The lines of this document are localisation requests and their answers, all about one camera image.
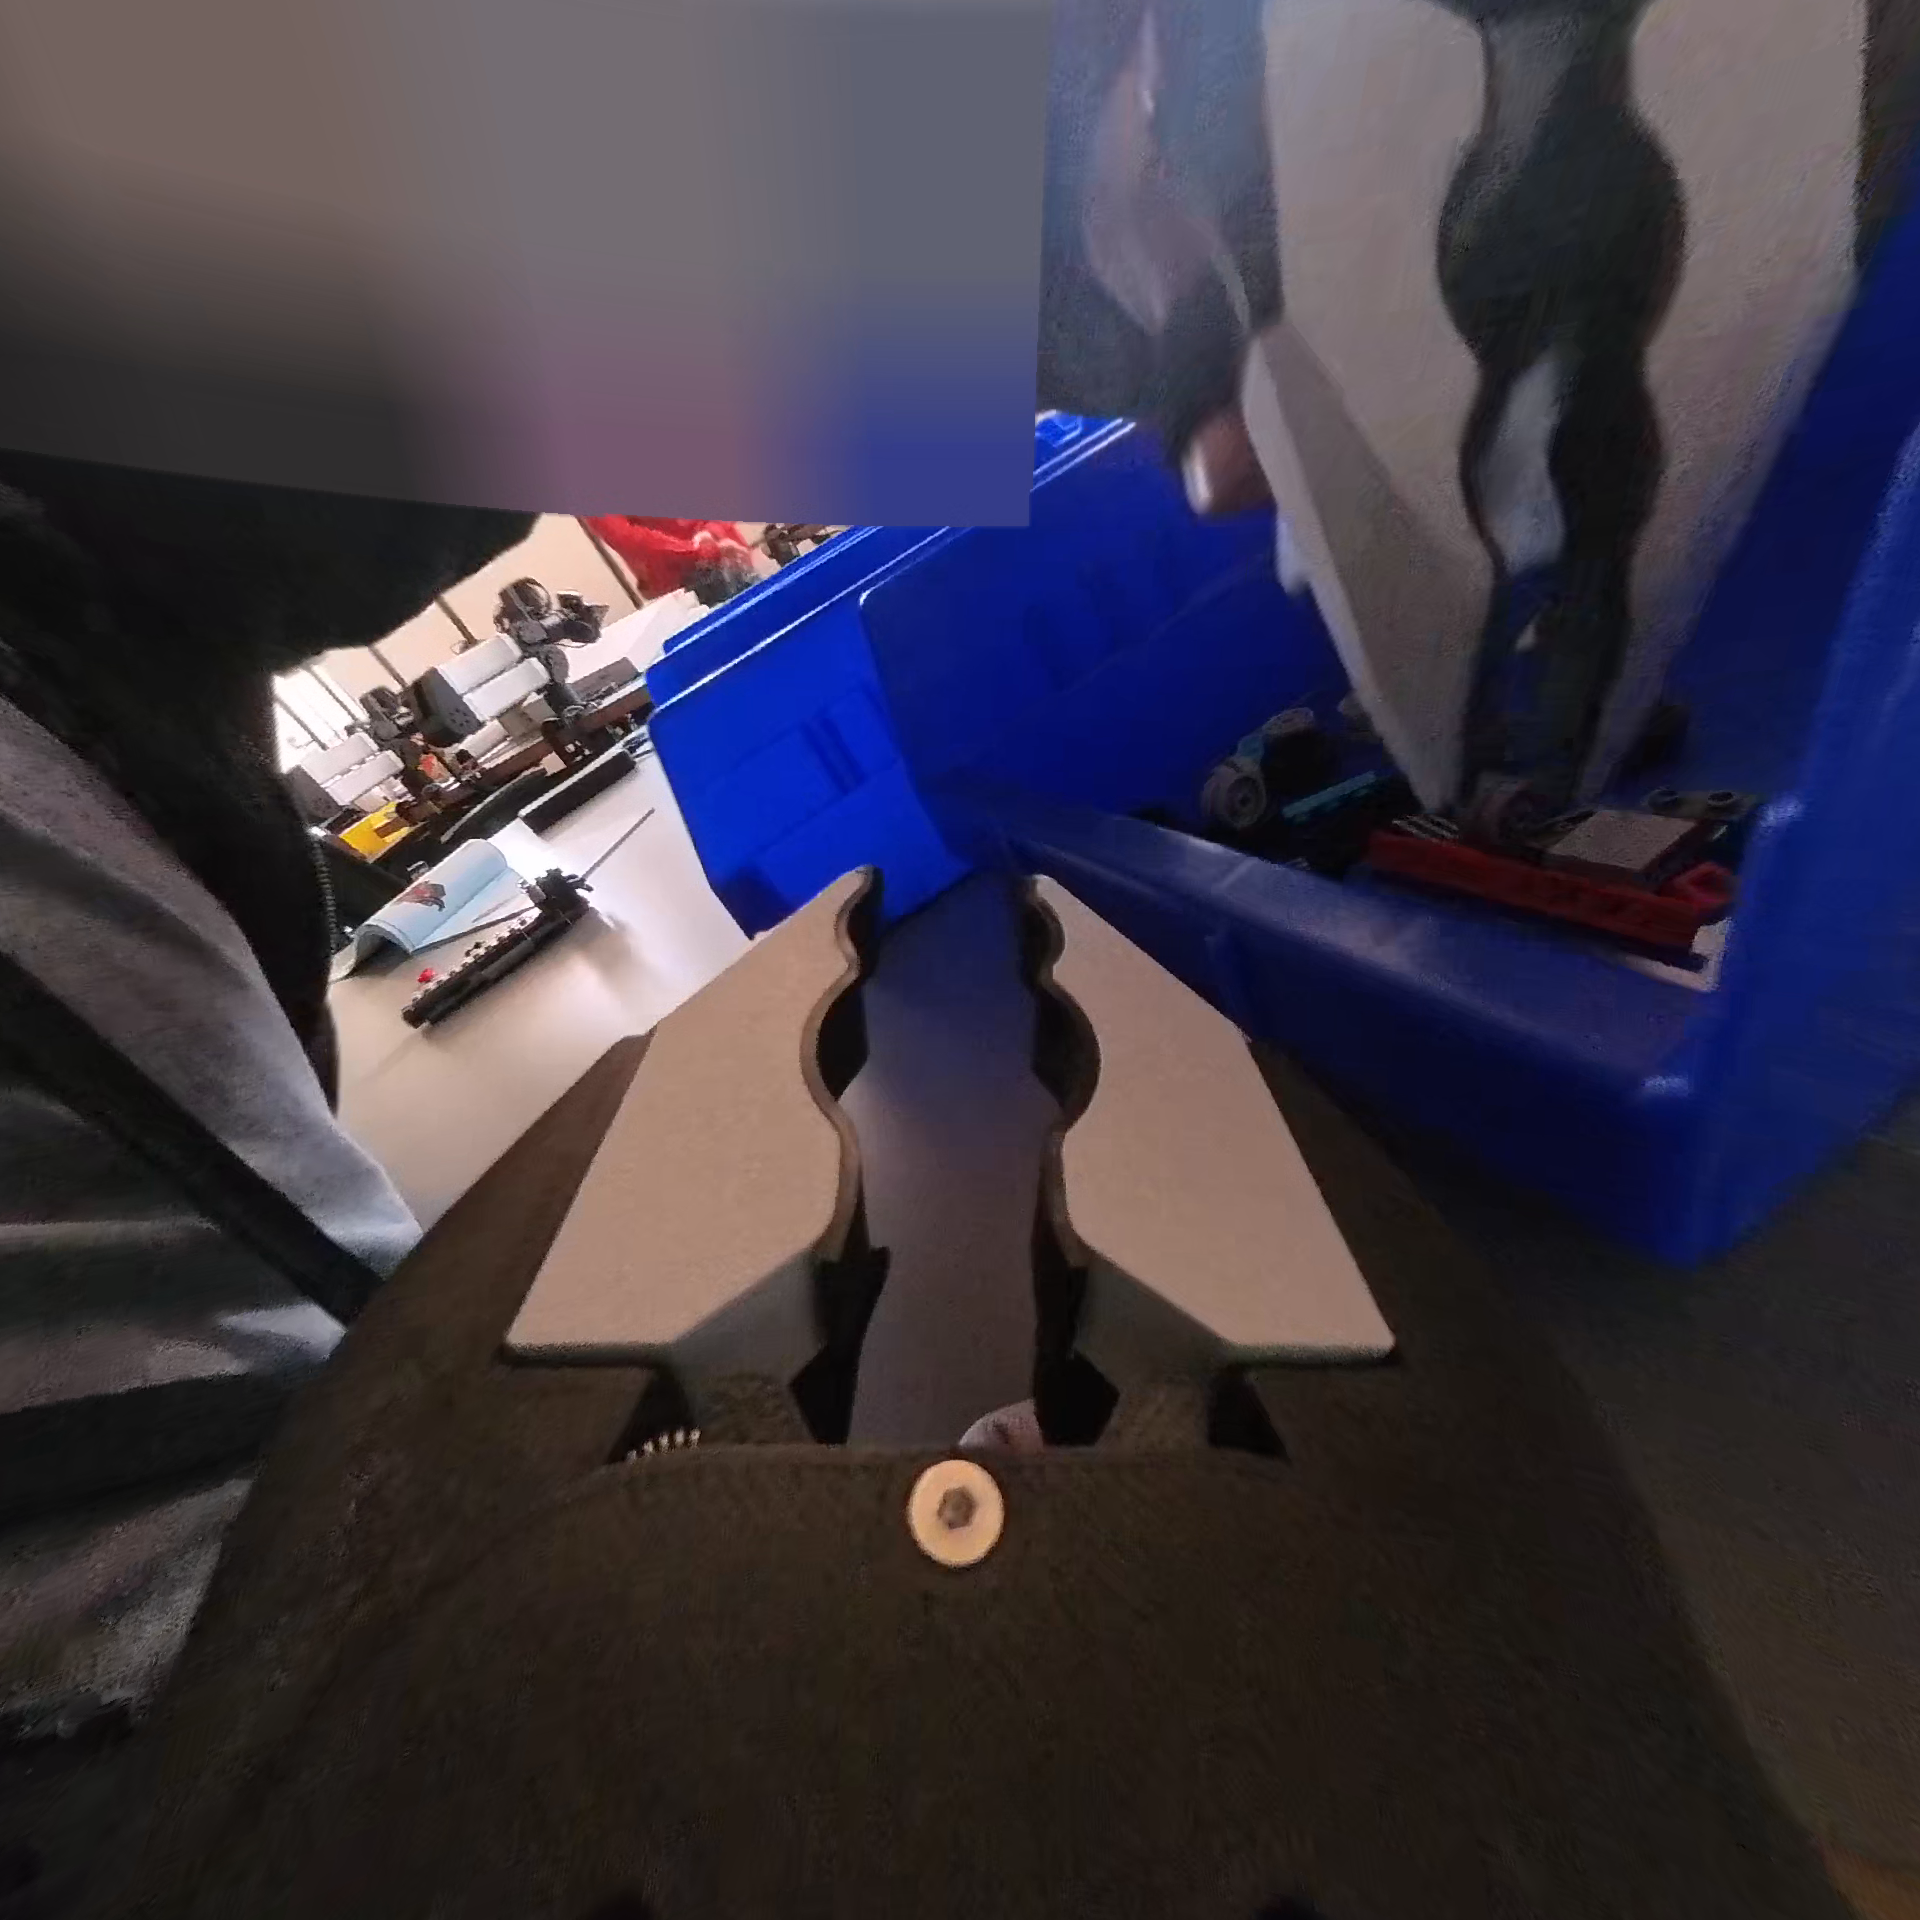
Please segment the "grey toy brick model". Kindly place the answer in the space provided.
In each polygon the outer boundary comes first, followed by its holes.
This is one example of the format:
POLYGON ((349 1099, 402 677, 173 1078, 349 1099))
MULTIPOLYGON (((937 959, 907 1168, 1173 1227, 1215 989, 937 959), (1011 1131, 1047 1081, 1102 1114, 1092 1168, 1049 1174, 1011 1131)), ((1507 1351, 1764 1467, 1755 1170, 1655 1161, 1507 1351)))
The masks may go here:
POLYGON ((484 929, 478 943, 444 977, 425 982, 402 1007, 399 1019, 425 1032, 457 1018, 542 953, 562 944, 591 913, 591 883, 586 875, 548 871, 524 888, 527 905, 517 918, 484 929))

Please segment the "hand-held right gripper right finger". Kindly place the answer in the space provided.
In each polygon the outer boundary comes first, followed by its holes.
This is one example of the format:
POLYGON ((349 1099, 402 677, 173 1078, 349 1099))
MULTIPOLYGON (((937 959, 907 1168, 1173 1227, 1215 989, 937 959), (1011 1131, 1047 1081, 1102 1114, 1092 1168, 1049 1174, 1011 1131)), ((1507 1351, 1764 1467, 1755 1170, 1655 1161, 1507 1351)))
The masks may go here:
POLYGON ((1229 1377, 1397 1359, 1242 1029, 1058 880, 1022 915, 1058 1107, 1034 1227, 1043 1437, 1095 1442, 1134 1389, 1209 1405, 1229 1377))

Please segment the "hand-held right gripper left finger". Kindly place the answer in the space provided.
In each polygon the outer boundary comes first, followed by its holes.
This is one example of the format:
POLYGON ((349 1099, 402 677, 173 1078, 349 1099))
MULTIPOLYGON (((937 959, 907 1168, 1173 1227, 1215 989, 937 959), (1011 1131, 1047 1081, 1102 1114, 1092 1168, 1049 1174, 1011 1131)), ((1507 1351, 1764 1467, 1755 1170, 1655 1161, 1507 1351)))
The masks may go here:
POLYGON ((517 1362, 637 1365, 686 1402, 765 1381, 847 1441, 885 1285, 846 1093, 869 1062, 882 883, 854 869, 666 1015, 505 1333, 517 1362))

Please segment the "black power bank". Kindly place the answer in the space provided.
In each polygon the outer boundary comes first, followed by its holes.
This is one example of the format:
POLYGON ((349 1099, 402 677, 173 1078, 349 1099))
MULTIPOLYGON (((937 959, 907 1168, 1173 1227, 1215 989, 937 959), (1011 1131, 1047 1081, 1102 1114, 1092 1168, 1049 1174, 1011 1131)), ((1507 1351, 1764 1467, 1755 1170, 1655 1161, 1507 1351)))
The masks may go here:
POLYGON ((604 799, 637 774, 637 759, 621 744, 589 759, 578 774, 550 784, 517 816, 531 832, 550 832, 583 807, 604 799))

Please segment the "toy instruction booklet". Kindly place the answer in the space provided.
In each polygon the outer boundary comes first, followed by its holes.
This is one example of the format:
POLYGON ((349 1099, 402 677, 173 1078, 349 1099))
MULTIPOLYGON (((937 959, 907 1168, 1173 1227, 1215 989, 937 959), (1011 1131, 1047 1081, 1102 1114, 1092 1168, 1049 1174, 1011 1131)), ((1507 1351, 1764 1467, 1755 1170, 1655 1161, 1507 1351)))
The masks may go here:
POLYGON ((329 983, 381 959, 414 957, 428 946, 513 918, 527 905, 524 875, 489 840, 470 840, 351 926, 329 968, 329 983))

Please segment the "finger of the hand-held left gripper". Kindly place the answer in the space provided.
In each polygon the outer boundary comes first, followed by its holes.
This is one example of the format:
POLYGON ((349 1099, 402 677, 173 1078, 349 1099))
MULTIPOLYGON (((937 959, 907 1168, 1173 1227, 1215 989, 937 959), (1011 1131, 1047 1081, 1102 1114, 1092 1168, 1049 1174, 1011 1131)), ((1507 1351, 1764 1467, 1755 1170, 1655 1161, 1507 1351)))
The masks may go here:
POLYGON ((1553 795, 1626 753, 1855 293, 1868 5, 1566 5, 1553 795))
POLYGON ((1490 62, 1558 5, 1263 5, 1279 317, 1242 407, 1351 695, 1431 809, 1542 809, 1553 775, 1503 713, 1498 557, 1461 459, 1482 387, 1443 286, 1445 214, 1499 129, 1490 62))

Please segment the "pile of grey white toy bricks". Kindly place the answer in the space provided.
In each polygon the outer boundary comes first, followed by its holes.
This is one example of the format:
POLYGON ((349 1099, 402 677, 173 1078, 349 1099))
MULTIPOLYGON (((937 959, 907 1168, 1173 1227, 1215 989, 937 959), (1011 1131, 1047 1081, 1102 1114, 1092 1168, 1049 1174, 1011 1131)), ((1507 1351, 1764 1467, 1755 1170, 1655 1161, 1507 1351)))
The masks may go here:
POLYGON ((1477 802, 1426 807, 1347 697, 1332 717, 1271 717, 1171 824, 1295 873, 1381 880, 1705 982, 1761 807, 1737 786, 1681 784, 1561 806, 1514 775, 1477 802))

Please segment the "person's left hand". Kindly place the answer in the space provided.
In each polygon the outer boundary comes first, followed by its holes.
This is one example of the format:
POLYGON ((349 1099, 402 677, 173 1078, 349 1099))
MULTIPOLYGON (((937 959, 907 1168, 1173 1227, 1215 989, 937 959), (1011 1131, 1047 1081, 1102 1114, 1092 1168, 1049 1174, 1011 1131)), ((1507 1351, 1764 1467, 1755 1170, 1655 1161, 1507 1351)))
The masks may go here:
POLYGON ((1191 433, 1179 456, 1179 477, 1193 514, 1202 520, 1229 520, 1273 505, 1258 448, 1235 406, 1191 433))

